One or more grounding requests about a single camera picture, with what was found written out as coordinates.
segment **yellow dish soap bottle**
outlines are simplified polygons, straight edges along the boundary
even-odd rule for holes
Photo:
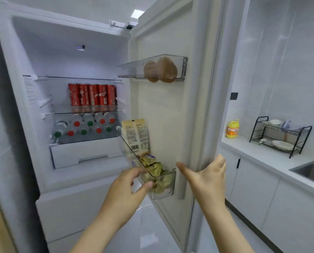
[[[231,121],[230,124],[227,127],[226,137],[227,138],[235,138],[238,136],[239,131],[239,119],[236,119],[235,121]]]

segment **black metal rack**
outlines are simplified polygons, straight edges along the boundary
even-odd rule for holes
[[[291,158],[294,154],[297,154],[297,153],[301,154],[301,152],[303,150],[303,147],[306,144],[306,141],[307,141],[307,139],[309,137],[309,134],[310,134],[313,126],[306,126],[306,127],[302,127],[302,128],[295,129],[295,130],[282,129],[282,128],[278,127],[278,126],[270,124],[268,122],[268,120],[269,120],[268,116],[260,116],[260,117],[258,117],[256,119],[256,123],[254,125],[253,131],[252,131],[252,135],[251,135],[251,138],[250,138],[249,141],[250,142],[254,141],[254,142],[262,143],[262,144],[264,144],[266,146],[275,148],[275,149],[283,151],[285,153],[289,152],[290,153],[289,158]],[[285,148],[281,148],[279,146],[273,145],[273,144],[271,144],[269,142],[262,141],[262,139],[277,140],[277,139],[274,139],[272,137],[264,135],[266,128],[273,129],[273,130],[276,130],[276,131],[281,131],[283,133],[288,133],[288,134],[297,136],[297,138],[295,140],[295,143],[294,143],[293,149],[290,151],[290,150],[287,150]]]

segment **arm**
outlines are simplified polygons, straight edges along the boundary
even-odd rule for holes
[[[133,180],[146,169],[125,170],[114,180],[95,220],[84,230],[70,253],[102,253],[111,238],[134,215],[152,182],[145,183],[137,192],[131,191]]]
[[[219,252],[254,253],[225,206],[225,158],[218,155],[200,172],[193,172],[181,162],[177,162],[176,165],[191,186],[193,195],[211,228]]]

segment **kitchen sink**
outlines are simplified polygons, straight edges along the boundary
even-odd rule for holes
[[[294,173],[297,173],[307,179],[314,181],[314,161],[304,164],[302,166],[290,169]]]

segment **white bowl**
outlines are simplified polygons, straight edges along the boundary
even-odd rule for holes
[[[285,149],[287,151],[292,151],[294,148],[294,145],[287,142],[279,141],[279,140],[273,140],[272,144],[275,145],[279,149]]]
[[[269,122],[273,125],[279,125],[282,123],[280,120],[270,120]]]

